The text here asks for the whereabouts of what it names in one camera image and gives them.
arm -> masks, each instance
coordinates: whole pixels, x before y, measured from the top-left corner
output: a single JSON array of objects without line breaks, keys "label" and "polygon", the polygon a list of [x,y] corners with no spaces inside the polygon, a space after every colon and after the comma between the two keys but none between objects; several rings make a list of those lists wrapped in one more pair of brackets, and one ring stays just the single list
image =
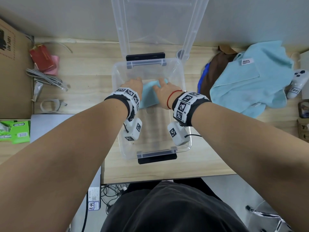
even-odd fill
[{"label": "arm", "polygon": [[[123,87],[140,98],[141,80]],[[0,165],[2,231],[65,231],[128,110],[108,99],[64,121]]]},{"label": "arm", "polygon": [[[180,89],[160,81],[163,108]],[[176,92],[169,107],[181,94]],[[309,144],[273,126],[214,103],[203,103],[192,125],[217,154],[296,231],[309,227]]]}]

person's left hand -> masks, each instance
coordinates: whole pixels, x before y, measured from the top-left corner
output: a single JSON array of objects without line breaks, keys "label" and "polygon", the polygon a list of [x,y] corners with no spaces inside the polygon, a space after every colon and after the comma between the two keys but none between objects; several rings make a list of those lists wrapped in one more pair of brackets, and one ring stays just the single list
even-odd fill
[{"label": "person's left hand", "polygon": [[140,77],[137,77],[136,79],[131,79],[126,83],[122,84],[120,87],[133,89],[135,92],[137,92],[139,99],[142,100],[141,94],[143,93],[143,82],[141,81]]}]

pink cloth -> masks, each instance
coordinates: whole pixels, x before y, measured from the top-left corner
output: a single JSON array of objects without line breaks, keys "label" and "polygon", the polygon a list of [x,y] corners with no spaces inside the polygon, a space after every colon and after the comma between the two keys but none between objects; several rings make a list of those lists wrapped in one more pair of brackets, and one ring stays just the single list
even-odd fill
[{"label": "pink cloth", "polygon": [[50,71],[46,71],[44,72],[44,74],[57,76],[59,69],[59,60],[60,60],[59,56],[52,55],[52,61],[56,64],[56,68]]}]

clear plastic bin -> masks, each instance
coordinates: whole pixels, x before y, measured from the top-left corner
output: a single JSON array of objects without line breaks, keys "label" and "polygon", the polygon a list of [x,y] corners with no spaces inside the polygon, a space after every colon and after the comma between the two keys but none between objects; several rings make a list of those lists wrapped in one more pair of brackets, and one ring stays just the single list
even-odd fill
[{"label": "clear plastic bin", "polygon": [[[113,66],[113,90],[118,89],[126,81],[137,77],[142,78],[143,84],[163,77],[185,90],[183,66],[179,59],[167,58],[133,62],[134,66],[131,69],[128,69],[127,62],[119,62]],[[154,105],[140,109],[136,117],[143,122],[139,139],[133,142],[127,141],[122,135],[124,128],[120,130],[118,135],[120,151],[126,159],[184,152],[192,146],[191,138],[188,143],[175,146],[167,129],[168,124],[174,121],[172,110]],[[188,134],[191,134],[190,127],[187,127],[186,130]]]},{"label": "clear plastic bin", "polygon": [[[124,62],[116,63],[112,85],[116,90],[131,78],[143,83],[166,78],[185,90],[183,65],[189,58],[209,0],[111,0]],[[176,52],[180,50],[179,59]],[[127,55],[164,52],[165,59],[126,62]],[[183,152],[190,142],[176,147],[167,126],[174,121],[171,110],[160,105],[140,109],[142,122],[139,139],[129,142],[119,133],[119,145],[126,159]]]}]

dark gray shirt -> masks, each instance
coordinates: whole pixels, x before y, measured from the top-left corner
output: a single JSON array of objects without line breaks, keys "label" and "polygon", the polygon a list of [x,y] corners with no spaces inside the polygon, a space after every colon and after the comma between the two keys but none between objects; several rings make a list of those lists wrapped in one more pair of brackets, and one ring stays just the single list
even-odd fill
[{"label": "dark gray shirt", "polygon": [[110,208],[101,232],[105,231],[248,232],[226,203],[170,181],[122,195]]}]

